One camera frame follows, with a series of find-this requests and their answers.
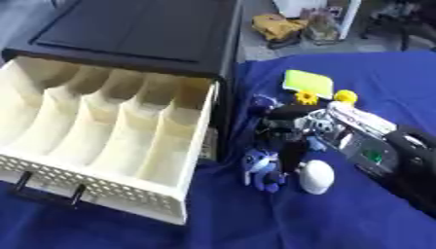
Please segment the yellow sponge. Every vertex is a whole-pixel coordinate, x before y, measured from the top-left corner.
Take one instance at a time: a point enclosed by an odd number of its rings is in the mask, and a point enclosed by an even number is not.
[[[333,98],[332,79],[300,70],[287,70],[282,87],[294,91],[307,90],[329,100]]]

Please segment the white ball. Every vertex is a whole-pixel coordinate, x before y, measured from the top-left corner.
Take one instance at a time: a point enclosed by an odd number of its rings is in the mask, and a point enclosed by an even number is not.
[[[300,185],[310,194],[322,195],[335,181],[333,168],[322,160],[310,160],[300,170]]]

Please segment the cream drawer insert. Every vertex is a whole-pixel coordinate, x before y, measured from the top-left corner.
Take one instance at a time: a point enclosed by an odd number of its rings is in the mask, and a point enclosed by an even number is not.
[[[18,57],[0,69],[0,179],[184,224],[215,86]]]

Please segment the white box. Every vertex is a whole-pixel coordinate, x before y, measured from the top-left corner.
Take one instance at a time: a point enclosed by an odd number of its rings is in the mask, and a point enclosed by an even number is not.
[[[298,18],[302,9],[318,9],[327,6],[327,0],[273,0],[281,15]]]

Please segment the drawer handle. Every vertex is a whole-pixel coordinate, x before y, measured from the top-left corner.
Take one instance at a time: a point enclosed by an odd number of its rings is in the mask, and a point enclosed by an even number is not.
[[[48,202],[48,203],[54,203],[61,206],[70,207],[73,209],[77,209],[78,202],[82,195],[84,194],[87,187],[83,184],[79,185],[74,192],[73,196],[70,198],[66,198],[63,196],[58,196],[51,193],[43,193],[43,194],[35,194],[31,192],[25,192],[25,185],[32,177],[33,173],[30,171],[24,171],[19,177],[19,180],[14,184],[14,186],[10,189],[10,194],[14,196],[18,196],[24,199],[37,201],[37,202]]]

